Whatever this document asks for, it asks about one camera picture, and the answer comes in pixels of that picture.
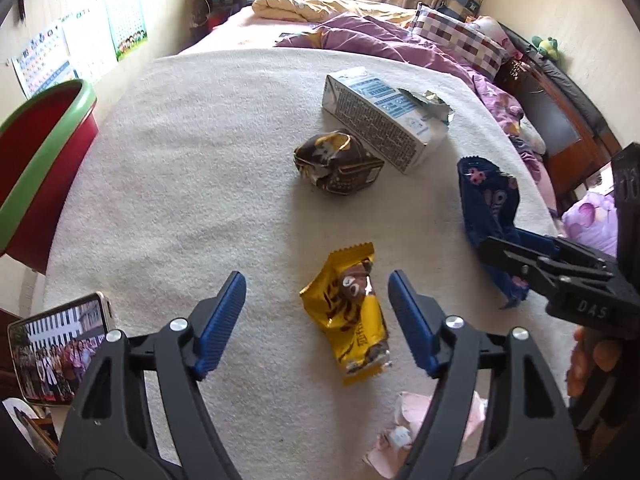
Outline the person right hand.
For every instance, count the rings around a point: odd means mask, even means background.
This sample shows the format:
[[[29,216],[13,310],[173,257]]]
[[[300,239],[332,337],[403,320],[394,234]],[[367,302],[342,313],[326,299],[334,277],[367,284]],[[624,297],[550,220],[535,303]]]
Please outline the person right hand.
[[[600,340],[592,350],[587,350],[586,329],[582,326],[576,328],[574,341],[570,368],[566,372],[566,392],[571,398],[582,395],[596,368],[607,373],[614,370],[622,353],[620,345],[609,339]]]

